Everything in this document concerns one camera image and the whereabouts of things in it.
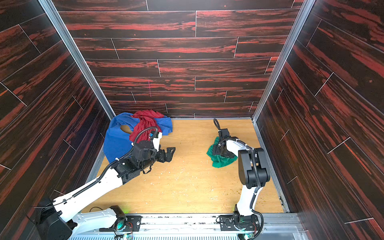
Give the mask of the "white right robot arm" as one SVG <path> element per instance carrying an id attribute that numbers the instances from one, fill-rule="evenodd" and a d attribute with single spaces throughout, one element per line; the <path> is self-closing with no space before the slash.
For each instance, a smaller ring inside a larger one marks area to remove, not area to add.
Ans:
<path id="1" fill-rule="evenodd" d="M 270 180 L 267 170 L 266 153 L 262 148 L 252 148 L 236 137 L 230 136 L 228 129 L 218 129 L 218 142 L 213 144 L 211 155 L 220 158 L 219 163 L 238 161 L 238 173 L 242 192 L 235 205 L 236 217 L 248 217 L 256 212 L 258 196 Z"/>

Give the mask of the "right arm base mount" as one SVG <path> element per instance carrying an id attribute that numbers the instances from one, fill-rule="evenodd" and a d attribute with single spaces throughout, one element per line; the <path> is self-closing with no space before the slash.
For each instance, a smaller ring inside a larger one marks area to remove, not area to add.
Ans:
<path id="1" fill-rule="evenodd" d="M 238 211 L 232 215 L 220 215 L 216 223 L 220 225 L 221 231 L 250 231 L 237 234 L 238 240 L 255 240 L 261 234 L 265 221 L 260 212 L 252 210 L 250 216 L 242 216 Z"/>

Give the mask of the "green cloth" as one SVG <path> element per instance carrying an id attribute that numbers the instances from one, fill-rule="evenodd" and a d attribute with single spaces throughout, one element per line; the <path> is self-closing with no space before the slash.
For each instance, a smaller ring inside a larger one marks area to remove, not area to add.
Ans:
<path id="1" fill-rule="evenodd" d="M 214 168 L 226 167 L 238 159 L 237 156 L 234 156 L 233 158 L 226 158 L 226 157 L 222 157 L 221 155 L 214 155 L 213 154 L 213 147 L 214 147 L 214 145 L 217 145 L 218 143 L 219 143 L 219 137 L 216 137 L 214 144 L 211 145 L 207 151 L 207 155 L 211 158 L 211 160 L 213 162 L 212 166 Z"/>

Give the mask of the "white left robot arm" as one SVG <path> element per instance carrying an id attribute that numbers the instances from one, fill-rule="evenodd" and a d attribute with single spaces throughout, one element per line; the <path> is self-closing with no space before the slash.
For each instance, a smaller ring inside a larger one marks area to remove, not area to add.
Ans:
<path id="1" fill-rule="evenodd" d="M 81 210 L 106 193 L 117 189 L 140 174 L 147 174 L 154 163 L 170 162 L 175 148 L 162 150 L 162 133 L 157 127 L 149 127 L 149 139 L 135 139 L 132 148 L 122 157 L 109 163 L 100 176 L 54 200 L 42 200 L 37 209 L 36 227 L 42 240 L 68 240 L 77 234 L 97 229 L 123 231 L 126 214 L 118 206 L 98 212 L 82 214 Z"/>

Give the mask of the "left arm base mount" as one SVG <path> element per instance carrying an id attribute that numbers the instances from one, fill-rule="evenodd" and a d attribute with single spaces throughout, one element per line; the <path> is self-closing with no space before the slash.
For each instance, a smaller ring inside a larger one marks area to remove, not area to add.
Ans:
<path id="1" fill-rule="evenodd" d="M 111 206 L 111 210 L 117 217 L 116 221 L 109 228 L 100 228 L 100 232 L 120 233 L 138 232 L 142 223 L 142 216 L 125 214 L 119 206 Z"/>

